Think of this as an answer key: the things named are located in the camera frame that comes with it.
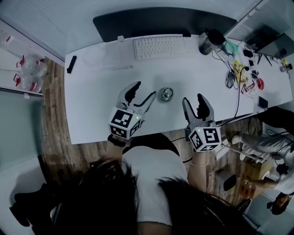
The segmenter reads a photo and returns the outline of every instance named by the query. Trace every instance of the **keyboard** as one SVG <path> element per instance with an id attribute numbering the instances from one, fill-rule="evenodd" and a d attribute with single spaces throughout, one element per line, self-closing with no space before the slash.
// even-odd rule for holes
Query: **keyboard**
<path id="1" fill-rule="evenodd" d="M 196 41 L 190 37 L 134 39 L 133 46 L 137 61 L 193 56 L 197 51 Z"/>

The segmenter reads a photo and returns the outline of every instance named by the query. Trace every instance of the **black marker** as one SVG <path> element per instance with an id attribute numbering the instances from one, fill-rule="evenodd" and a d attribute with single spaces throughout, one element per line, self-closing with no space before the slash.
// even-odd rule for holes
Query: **black marker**
<path id="1" fill-rule="evenodd" d="M 68 73 L 72 73 L 72 70 L 73 70 L 74 63 L 75 63 L 76 59 L 77 59 L 77 57 L 73 56 L 72 61 L 70 62 L 69 67 L 66 70 Z"/>

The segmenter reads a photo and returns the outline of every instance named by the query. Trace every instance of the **wooden floor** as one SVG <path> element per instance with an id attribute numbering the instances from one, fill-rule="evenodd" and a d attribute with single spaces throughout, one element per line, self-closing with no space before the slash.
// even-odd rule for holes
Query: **wooden floor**
<path id="1" fill-rule="evenodd" d="M 65 179 L 73 179 L 77 174 L 84 173 L 89 168 L 89 163 L 97 161 L 105 153 L 107 141 L 72 145 L 70 142 L 64 100 L 64 68 L 46 59 L 48 75 L 44 78 L 44 104 L 42 120 L 42 145 L 43 160 L 51 180 L 59 180 L 58 170 L 64 171 Z M 227 124 L 221 128 L 222 139 L 229 141 L 238 131 L 248 131 L 248 119 Z M 253 133 L 255 126 L 258 133 L 261 129 L 260 122 L 253 118 L 249 124 L 249 132 Z M 184 130 L 164 133 L 170 140 L 184 136 Z M 191 144 L 185 139 L 174 142 L 182 160 L 191 158 L 195 152 Z M 240 176 L 243 163 L 239 154 L 229 151 L 226 156 L 216 161 L 213 152 L 207 152 L 207 192 L 219 196 L 233 205 L 237 205 L 241 196 L 238 194 Z M 225 168 L 237 175 L 237 185 L 229 192 L 224 192 L 217 183 L 215 172 Z"/>

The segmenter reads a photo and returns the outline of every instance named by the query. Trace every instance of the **white shirt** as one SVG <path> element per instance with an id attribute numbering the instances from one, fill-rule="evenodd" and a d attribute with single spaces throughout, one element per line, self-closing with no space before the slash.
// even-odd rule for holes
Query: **white shirt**
<path id="1" fill-rule="evenodd" d="M 291 194 L 294 192 L 294 170 L 290 171 L 286 175 L 282 175 L 280 181 L 275 187 L 276 190 L 284 194 Z"/>
<path id="2" fill-rule="evenodd" d="M 157 222 L 172 225 L 169 205 L 158 179 L 180 178 L 187 181 L 187 172 L 181 158 L 170 150 L 155 150 L 146 146 L 133 147 L 123 160 L 138 175 L 139 197 L 137 222 Z"/>

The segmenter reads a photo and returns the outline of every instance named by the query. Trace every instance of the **smartphone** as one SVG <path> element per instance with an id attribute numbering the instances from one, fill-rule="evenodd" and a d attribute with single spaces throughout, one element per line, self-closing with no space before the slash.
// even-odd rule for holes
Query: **smartphone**
<path id="1" fill-rule="evenodd" d="M 256 70 L 252 70 L 252 73 L 251 73 L 252 78 L 257 78 L 256 74 L 257 74 Z"/>
<path id="2" fill-rule="evenodd" d="M 252 67 L 254 65 L 253 61 L 249 60 L 249 67 Z"/>
<path id="3" fill-rule="evenodd" d="M 260 108 L 268 108 L 268 101 L 260 96 L 258 96 L 258 103 L 257 105 Z"/>

